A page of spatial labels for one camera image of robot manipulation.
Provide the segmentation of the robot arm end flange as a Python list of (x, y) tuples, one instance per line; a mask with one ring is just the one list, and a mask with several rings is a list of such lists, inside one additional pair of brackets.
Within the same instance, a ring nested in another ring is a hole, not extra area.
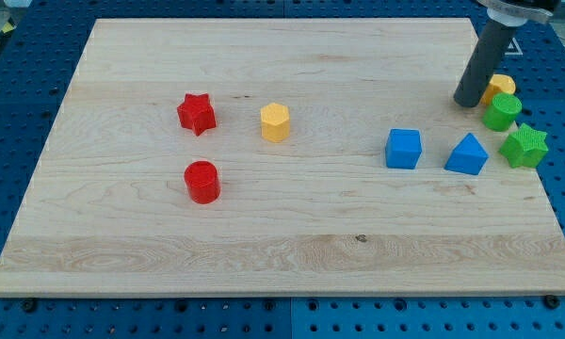
[(559, 8), (560, 0), (476, 0), (487, 9), (490, 19), (509, 27), (528, 21), (547, 24)]

